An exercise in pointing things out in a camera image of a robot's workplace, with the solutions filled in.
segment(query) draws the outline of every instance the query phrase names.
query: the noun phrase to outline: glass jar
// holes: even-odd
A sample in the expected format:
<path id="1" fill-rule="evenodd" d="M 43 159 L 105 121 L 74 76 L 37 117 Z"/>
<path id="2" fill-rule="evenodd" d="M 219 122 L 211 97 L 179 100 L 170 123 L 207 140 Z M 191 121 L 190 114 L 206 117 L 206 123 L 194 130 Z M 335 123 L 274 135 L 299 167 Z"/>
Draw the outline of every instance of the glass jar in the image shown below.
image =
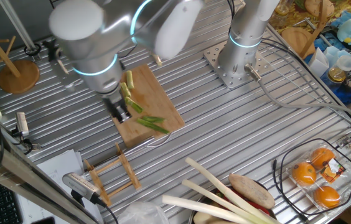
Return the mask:
<path id="1" fill-rule="evenodd" d="M 343 55 L 323 74 L 321 80 L 330 90 L 335 91 L 341 86 L 349 71 L 351 71 L 351 56 Z"/>
<path id="2" fill-rule="evenodd" d="M 294 0 L 280 0 L 275 8 L 275 13 L 279 16 L 287 16 Z"/>

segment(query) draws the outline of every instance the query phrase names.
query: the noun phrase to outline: wooden cutting board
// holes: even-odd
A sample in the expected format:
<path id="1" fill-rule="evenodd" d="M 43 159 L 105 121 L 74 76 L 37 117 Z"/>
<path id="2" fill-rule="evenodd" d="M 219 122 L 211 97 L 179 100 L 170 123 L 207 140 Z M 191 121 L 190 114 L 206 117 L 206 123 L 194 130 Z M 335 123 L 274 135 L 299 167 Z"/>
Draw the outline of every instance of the wooden cutting board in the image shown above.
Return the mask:
<path id="1" fill-rule="evenodd" d="M 281 36 L 293 48 L 293 50 L 300 55 L 308 39 L 310 39 L 311 34 L 302 28 L 290 27 L 282 31 Z M 308 48 L 303 59 L 313 53 L 315 53 L 314 43 Z"/>
<path id="2" fill-rule="evenodd" d="M 136 122 L 143 116 L 158 116 L 166 120 L 162 124 L 156 124 L 170 132 L 184 126 L 184 120 L 171 103 L 155 75 L 148 65 L 141 65 L 131 70 L 133 72 L 134 89 L 130 90 L 131 99 L 138 103 L 144 111 L 139 114 L 132 107 L 128 111 L 133 116 L 122 124 L 113 119 L 118 131 L 127 147 L 133 147 L 143 140 L 154 136 L 156 139 L 165 134 L 146 128 Z M 121 82 L 126 82 L 126 73 L 123 73 Z"/>

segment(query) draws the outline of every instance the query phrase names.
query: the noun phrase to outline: blue light ring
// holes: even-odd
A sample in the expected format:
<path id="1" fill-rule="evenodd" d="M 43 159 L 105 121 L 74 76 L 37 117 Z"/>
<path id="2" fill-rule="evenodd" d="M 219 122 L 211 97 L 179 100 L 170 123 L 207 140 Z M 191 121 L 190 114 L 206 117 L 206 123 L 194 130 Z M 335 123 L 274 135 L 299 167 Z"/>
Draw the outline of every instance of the blue light ring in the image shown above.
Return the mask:
<path id="1" fill-rule="evenodd" d="M 136 13 L 134 14 L 133 19 L 131 20 L 131 25 L 130 25 L 130 35 L 134 35 L 135 30 L 136 30 L 136 24 L 137 24 L 137 19 L 140 15 L 140 13 L 143 11 L 144 7 L 150 3 L 152 0 L 146 0 L 144 1 L 137 9 Z M 131 38 L 131 40 L 134 42 L 134 44 L 137 44 L 137 41 L 134 37 Z"/>
<path id="2" fill-rule="evenodd" d="M 239 47 L 244 47 L 244 48 L 256 47 L 256 46 L 259 45 L 260 42 L 261 42 L 261 41 L 259 41 L 257 44 L 252 45 L 252 46 L 244 46 L 244 45 L 238 44 L 236 41 L 234 41 L 234 40 L 232 39 L 232 37 L 231 37 L 231 34 L 230 34 L 230 39 L 231 39 L 232 42 L 233 42 L 234 44 L 236 44 L 237 46 L 239 46 Z"/>
<path id="3" fill-rule="evenodd" d="M 113 61 L 112 63 L 104 70 L 100 71 L 100 72 L 95 72 L 95 73 L 84 73 L 84 72 L 81 72 L 79 70 L 77 70 L 76 68 L 73 68 L 73 70 L 75 72 L 77 72 L 78 74 L 80 75 L 88 75 L 88 76 L 95 76 L 95 75 L 101 75 L 102 73 L 108 71 L 116 62 L 118 61 L 118 54 L 115 54 L 115 57 L 113 58 Z"/>

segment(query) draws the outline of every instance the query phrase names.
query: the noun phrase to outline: white paper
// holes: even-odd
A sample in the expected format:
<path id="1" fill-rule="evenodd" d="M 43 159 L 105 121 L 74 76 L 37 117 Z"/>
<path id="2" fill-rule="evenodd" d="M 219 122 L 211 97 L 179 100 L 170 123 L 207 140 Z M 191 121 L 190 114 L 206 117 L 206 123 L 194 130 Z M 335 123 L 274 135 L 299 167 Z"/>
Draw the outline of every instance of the white paper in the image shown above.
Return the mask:
<path id="1" fill-rule="evenodd" d="M 84 177 L 82 159 L 80 153 L 74 150 L 69 150 L 59 156 L 49 159 L 39 165 L 37 165 L 42 171 L 44 171 L 51 179 L 56 182 L 61 188 L 70 194 L 72 191 L 68 186 L 62 182 L 62 177 L 65 174 L 74 172 Z M 24 223 L 32 223 L 39 221 L 44 218 L 54 217 L 55 224 L 66 224 L 67 222 L 63 219 L 54 216 L 52 213 L 46 211 L 35 203 L 28 199 L 17 195 L 19 205 L 22 211 Z M 102 216 L 98 207 L 88 200 L 83 198 L 85 208 L 100 222 L 103 223 Z"/>
<path id="2" fill-rule="evenodd" d="M 339 163 L 336 162 L 335 159 L 331 159 L 329 161 L 329 167 L 330 167 L 330 170 L 335 174 L 337 173 L 337 171 L 339 171 Z"/>

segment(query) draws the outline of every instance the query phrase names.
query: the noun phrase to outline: metal mounting plate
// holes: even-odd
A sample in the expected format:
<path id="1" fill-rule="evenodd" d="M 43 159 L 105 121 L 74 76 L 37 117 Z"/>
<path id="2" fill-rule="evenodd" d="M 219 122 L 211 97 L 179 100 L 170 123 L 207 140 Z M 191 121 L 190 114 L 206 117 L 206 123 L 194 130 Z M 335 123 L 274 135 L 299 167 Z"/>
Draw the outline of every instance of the metal mounting plate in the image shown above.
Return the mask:
<path id="1" fill-rule="evenodd" d="M 223 80 L 224 84 L 228 88 L 236 88 L 252 80 L 252 78 L 249 75 L 242 75 L 241 77 L 239 77 L 238 75 L 235 75 L 235 74 L 227 74 L 223 69 L 221 69 L 221 67 L 218 64 L 218 55 L 226 44 L 227 42 L 224 41 L 217 45 L 214 45 L 213 47 L 207 48 L 206 50 L 204 50 L 203 55 L 208 60 L 210 65 L 213 67 L 218 77 L 220 77 Z M 257 58 L 257 62 L 256 62 L 255 70 L 258 73 L 263 74 L 263 73 L 266 73 L 267 71 L 270 71 L 271 65 L 263 60 L 258 50 L 256 53 L 256 58 Z"/>

